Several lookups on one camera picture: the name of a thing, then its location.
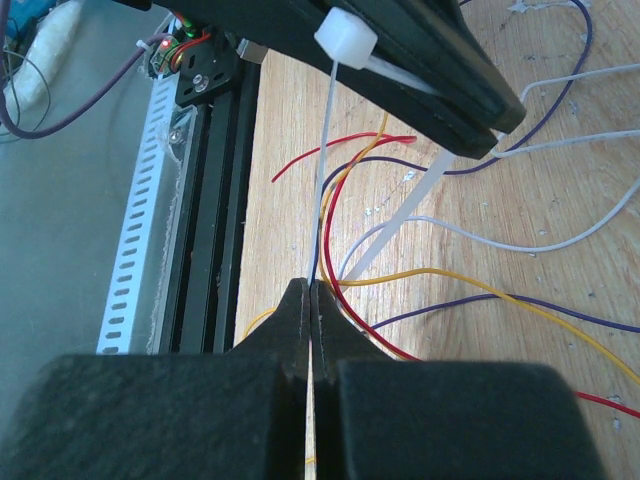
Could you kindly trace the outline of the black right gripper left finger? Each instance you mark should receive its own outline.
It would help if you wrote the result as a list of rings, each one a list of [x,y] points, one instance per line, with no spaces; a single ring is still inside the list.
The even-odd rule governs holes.
[[[310,293],[225,354],[64,355],[22,396],[5,479],[300,479]]]

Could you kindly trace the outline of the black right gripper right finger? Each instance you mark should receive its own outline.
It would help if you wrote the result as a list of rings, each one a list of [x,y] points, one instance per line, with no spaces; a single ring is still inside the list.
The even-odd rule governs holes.
[[[310,295],[319,478],[605,477],[554,369],[394,360],[341,314],[327,284]]]

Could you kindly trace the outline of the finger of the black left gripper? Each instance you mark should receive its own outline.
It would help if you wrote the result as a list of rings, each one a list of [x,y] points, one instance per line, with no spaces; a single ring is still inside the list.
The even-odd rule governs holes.
[[[247,39],[324,73],[331,59],[314,39],[314,33],[332,1],[165,1],[163,7],[211,26],[223,33]],[[497,143],[494,130],[455,130],[432,123],[423,103],[399,83],[375,73],[341,65],[339,82],[394,115],[447,150],[463,157],[482,158]]]
[[[524,119],[455,1],[332,1],[314,39],[332,61],[399,83],[432,123],[510,133]]]

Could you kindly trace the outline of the white zip tie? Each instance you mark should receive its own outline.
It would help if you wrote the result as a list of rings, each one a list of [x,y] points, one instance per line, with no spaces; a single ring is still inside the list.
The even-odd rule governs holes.
[[[366,131],[377,132],[385,123],[391,133],[408,134],[410,128],[401,124],[364,97],[346,87],[331,88],[328,78],[321,74],[308,76],[312,85],[308,96],[312,100],[310,113],[305,116],[303,132],[308,140],[333,140]],[[415,164],[429,164],[440,153],[439,147],[426,139],[413,146],[396,144],[377,148],[384,156],[400,157],[408,167],[376,161],[356,166],[349,175],[334,216],[331,244],[333,259],[340,263],[352,244],[373,226],[389,219],[406,197],[420,182],[422,173]],[[317,161],[309,160],[302,166],[296,179],[301,193],[297,194],[303,225],[301,233],[292,242],[290,251],[296,257],[296,271],[309,272],[312,254],[311,231],[315,202],[315,171]],[[447,201],[455,186],[451,178],[441,178],[414,211],[414,220],[401,227],[369,265],[364,275],[380,277],[400,271],[442,267],[444,254],[435,243],[445,240],[447,231],[426,222],[427,217],[444,215]],[[423,273],[394,282],[357,287],[346,295],[356,312],[372,322],[391,317],[395,323],[382,327],[387,340],[420,358],[436,358],[444,354],[444,340],[456,310],[453,307],[437,309],[437,303],[452,299],[462,292],[456,280]]]

